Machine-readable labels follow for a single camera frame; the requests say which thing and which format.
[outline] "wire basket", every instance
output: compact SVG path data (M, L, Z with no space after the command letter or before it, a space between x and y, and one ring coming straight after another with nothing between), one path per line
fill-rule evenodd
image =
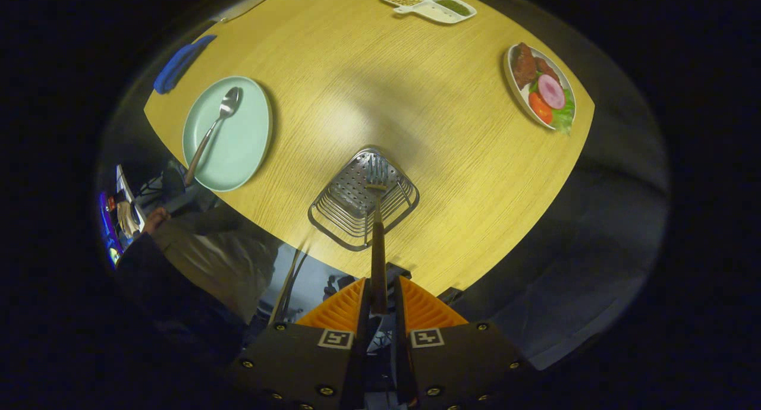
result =
M380 197L380 210L375 196L367 191L367 164L378 157L388 163L386 193ZM384 234L404 220L418 206L420 192L412 181L382 153L365 148L351 158L310 205L309 221L330 236L341 247L361 251L372 246L375 216L383 219Z

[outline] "metal spoon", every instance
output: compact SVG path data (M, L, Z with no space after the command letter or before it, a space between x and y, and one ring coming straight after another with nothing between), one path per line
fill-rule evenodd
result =
M219 106L219 117L214 121L214 125L212 125L212 127L209 128L209 130L206 132L203 140L201 140L201 144L198 145L198 150L196 150L196 154L193 156L193 160L190 161L188 172L185 173L185 186L188 186L193 182L193 177L196 174L196 166L198 166L198 161L201 160L203 149L205 149L206 145L209 144L209 139L212 136L212 131L214 131L217 123L220 123L221 121L235 114L235 111L240 104L240 93L242 92L242 88L234 87L233 89L228 90L228 93L225 94L225 98L222 99L222 103Z

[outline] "metal fork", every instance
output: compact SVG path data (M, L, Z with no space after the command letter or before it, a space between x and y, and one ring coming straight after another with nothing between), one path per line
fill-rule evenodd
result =
M372 311L385 314L388 312L386 296L386 242L383 238L383 210L381 199L386 194L388 180L388 162L380 156L372 156L367 164L367 190L375 195L375 215L373 215L372 269Z

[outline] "tomato slice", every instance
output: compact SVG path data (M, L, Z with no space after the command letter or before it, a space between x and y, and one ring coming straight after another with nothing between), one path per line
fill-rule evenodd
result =
M528 94L528 105L531 106L533 112L536 113L544 123L549 125L552 121L552 109L547 106L546 102L542 101L538 93L532 92Z

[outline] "blue napkin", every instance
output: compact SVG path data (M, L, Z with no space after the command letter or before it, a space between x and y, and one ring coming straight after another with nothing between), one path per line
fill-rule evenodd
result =
M185 71L198 58L203 48L216 38L217 36L214 34L209 34L198 39L195 43L178 50L172 59L166 63L166 66L163 66L163 69L153 83L153 89L158 93L167 93L173 90L175 85L177 85L177 80L185 74Z

